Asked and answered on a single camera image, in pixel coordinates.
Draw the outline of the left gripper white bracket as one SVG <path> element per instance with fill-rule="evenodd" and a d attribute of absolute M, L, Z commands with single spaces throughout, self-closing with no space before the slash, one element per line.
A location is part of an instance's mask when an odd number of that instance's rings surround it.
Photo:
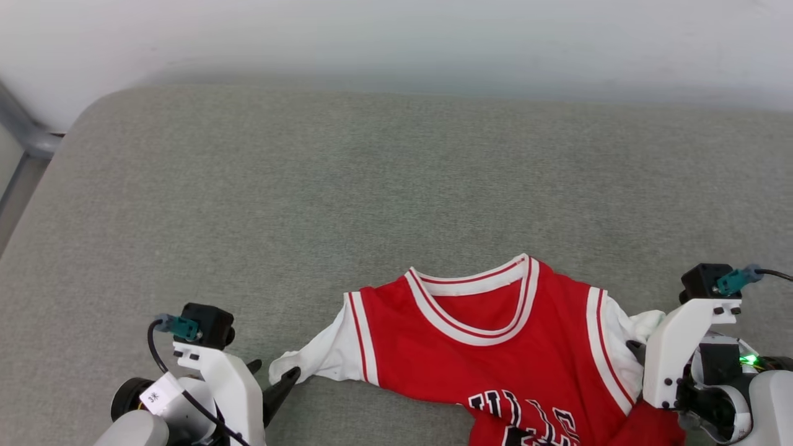
<path fill-rule="evenodd" d="M 138 408 L 112 423 L 113 445 L 264 445 L 265 428 L 300 378 L 300 367 L 263 390 L 247 365 L 216 348 L 173 342 L 178 364 L 198 378 L 164 373 L 133 397 Z"/>

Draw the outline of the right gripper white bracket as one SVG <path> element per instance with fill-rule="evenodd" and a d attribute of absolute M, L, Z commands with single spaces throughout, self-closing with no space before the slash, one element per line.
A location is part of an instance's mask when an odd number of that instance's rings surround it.
<path fill-rule="evenodd" d="M 626 347 L 644 366 L 642 397 L 674 412 L 684 430 L 703 430 L 718 444 L 736 444 L 750 434 L 750 382 L 756 353 L 741 339 L 714 332 L 734 324 L 739 299 L 692 299 L 669 313 L 648 344 Z"/>

